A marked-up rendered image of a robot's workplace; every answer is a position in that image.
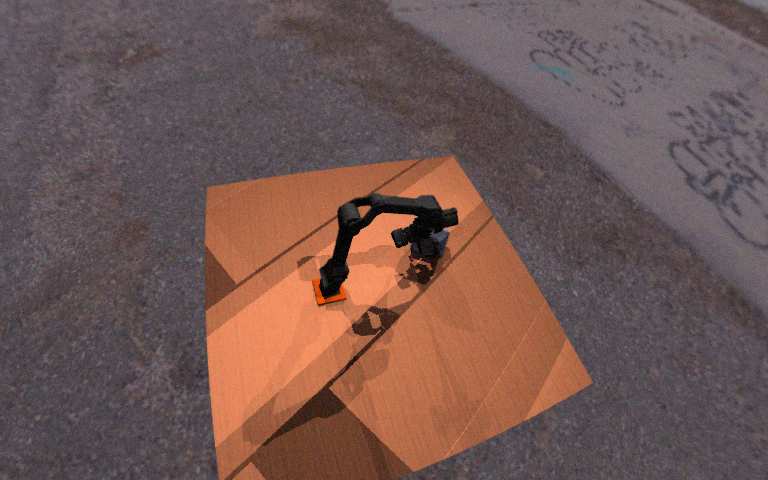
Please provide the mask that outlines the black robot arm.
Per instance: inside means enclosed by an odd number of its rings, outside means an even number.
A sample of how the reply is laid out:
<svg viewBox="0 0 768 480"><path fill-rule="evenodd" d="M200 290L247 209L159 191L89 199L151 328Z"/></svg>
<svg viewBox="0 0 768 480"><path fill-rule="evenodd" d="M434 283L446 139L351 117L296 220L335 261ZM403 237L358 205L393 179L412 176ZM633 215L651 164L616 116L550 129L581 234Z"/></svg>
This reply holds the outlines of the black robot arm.
<svg viewBox="0 0 768 480"><path fill-rule="evenodd" d="M358 207L371 208L361 218ZM349 268L346 262L351 242L360 230L369 226L381 213L415 215L416 227L421 233L429 233L436 226L440 229L458 225L456 207L443 209L433 195L421 195L417 198L381 195L372 193L367 197L356 197L338 207L338 234L332 254L327 264L320 268L319 287L324 299L340 294L340 286L348 279ZM440 242L427 234L424 238L413 239L419 253L427 255L433 252ZM325 298L326 297L326 298Z"/></svg>

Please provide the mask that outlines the dark grey sloped panel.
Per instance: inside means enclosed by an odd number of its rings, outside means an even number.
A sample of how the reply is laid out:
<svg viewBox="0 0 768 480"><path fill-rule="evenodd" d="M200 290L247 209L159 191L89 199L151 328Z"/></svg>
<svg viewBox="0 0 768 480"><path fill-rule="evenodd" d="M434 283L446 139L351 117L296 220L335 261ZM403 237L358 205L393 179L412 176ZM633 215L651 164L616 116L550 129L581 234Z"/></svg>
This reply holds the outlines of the dark grey sloped panel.
<svg viewBox="0 0 768 480"><path fill-rule="evenodd" d="M431 233L432 235L430 237L433 236L433 238L437 238L439 240L439 242L440 242L440 245L438 245L436 247L437 249L435 249L433 252L429 253L428 255L431 255L431 256L438 257L438 258L442 259L442 254L443 254L443 251L444 251L444 248L445 248L445 245L446 245L446 242L447 242L447 239L448 239L448 236L449 236L450 232L449 232L449 230L446 230L446 229L443 229L443 231L441 231L439 233L436 233L436 234L434 234L434 232L435 231L433 229L433 232ZM410 249L419 252L417 244L414 243L414 242L411 243Z"/></svg>

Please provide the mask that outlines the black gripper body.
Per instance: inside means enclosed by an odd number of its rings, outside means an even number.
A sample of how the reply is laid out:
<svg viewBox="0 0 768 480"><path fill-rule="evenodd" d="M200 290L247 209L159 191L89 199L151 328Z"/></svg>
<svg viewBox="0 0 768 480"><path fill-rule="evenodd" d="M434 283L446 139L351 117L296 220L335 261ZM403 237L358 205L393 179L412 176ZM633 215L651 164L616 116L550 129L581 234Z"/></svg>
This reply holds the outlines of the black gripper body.
<svg viewBox="0 0 768 480"><path fill-rule="evenodd" d="M416 238L422 238L422 237L425 237L427 234L433 232L433 230L426 234L419 232L416 227L415 220L413 221L412 224L410 224L410 227L411 227L410 229L407 229L405 231L403 231L402 228L399 228L391 232L391 236L397 248L401 248L403 246L408 245L408 240L412 241L413 239L416 239ZM443 229L440 229L439 226L436 226L434 228L434 231L435 231L434 234L436 234L443 231Z"/></svg>

